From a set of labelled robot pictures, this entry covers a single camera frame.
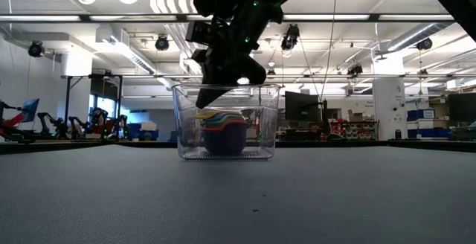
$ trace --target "computer screen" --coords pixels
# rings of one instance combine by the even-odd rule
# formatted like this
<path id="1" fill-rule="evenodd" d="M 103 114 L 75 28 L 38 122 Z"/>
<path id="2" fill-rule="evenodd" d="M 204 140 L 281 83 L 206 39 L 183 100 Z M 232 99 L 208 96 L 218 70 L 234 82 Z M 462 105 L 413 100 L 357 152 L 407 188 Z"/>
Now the computer screen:
<path id="1" fill-rule="evenodd" d="M 38 108 L 39 99 L 28 100 L 23 103 L 22 114 L 24 116 L 22 123 L 35 120 L 36 109 Z"/>
<path id="2" fill-rule="evenodd" d="M 286 120 L 310 122 L 319 122 L 322 120 L 321 108 L 318 105 L 319 98 L 317 95 L 286 91 L 284 97 L 286 105 Z"/>
<path id="3" fill-rule="evenodd" d="M 448 103 L 451 121 L 476 121 L 476 93 L 450 94 Z"/>

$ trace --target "desk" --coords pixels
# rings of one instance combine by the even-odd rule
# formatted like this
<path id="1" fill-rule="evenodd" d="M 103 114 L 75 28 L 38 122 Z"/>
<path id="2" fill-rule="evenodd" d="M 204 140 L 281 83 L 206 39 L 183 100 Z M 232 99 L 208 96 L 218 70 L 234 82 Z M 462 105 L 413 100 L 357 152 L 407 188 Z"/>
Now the desk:
<path id="1" fill-rule="evenodd" d="M 0 155 L 1 243 L 476 243 L 476 155 L 396 147 L 183 161 L 108 145 Z"/>

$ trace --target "clear plastic bin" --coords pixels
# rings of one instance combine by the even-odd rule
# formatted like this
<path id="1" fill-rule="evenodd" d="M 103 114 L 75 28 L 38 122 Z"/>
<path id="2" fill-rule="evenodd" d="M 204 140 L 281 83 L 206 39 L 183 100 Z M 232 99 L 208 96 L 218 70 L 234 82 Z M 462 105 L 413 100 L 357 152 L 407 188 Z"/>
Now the clear plastic bin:
<path id="1" fill-rule="evenodd" d="M 199 109 L 196 100 L 200 89 L 229 91 Z M 182 158 L 268 159 L 274 155 L 278 85 L 181 84 L 172 90 L 178 154 Z"/>

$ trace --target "white pillar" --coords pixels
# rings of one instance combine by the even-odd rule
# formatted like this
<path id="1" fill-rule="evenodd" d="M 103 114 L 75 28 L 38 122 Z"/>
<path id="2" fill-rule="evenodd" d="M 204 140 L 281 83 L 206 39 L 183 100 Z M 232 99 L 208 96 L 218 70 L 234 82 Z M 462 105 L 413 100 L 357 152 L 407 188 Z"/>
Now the white pillar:
<path id="1" fill-rule="evenodd" d="M 374 74 L 404 74 L 403 59 L 399 53 L 385 55 L 386 60 L 375 60 Z M 376 120 L 379 122 L 379 140 L 395 138 L 400 130 L 402 138 L 408 137 L 405 109 L 405 81 L 402 77 L 381 78 L 373 81 L 373 100 Z"/>
<path id="2" fill-rule="evenodd" d="M 92 55 L 86 51 L 75 51 L 63 54 L 61 61 L 62 75 L 86 76 L 92 70 Z M 64 118 L 66 102 L 66 80 L 63 81 L 64 90 L 58 102 L 58 116 Z M 68 116 L 78 117 L 82 121 L 88 120 L 89 95 L 91 94 L 91 80 L 84 78 L 70 90 Z"/>

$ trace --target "storage rack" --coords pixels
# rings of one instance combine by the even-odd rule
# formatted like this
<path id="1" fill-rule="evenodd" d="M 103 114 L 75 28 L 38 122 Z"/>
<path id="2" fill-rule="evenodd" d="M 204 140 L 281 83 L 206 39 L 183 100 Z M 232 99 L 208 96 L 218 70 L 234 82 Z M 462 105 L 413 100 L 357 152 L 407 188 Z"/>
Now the storage rack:
<path id="1" fill-rule="evenodd" d="M 351 141 L 376 141 L 378 140 L 377 122 L 353 121 L 331 122 L 332 133 L 339 134 Z"/>

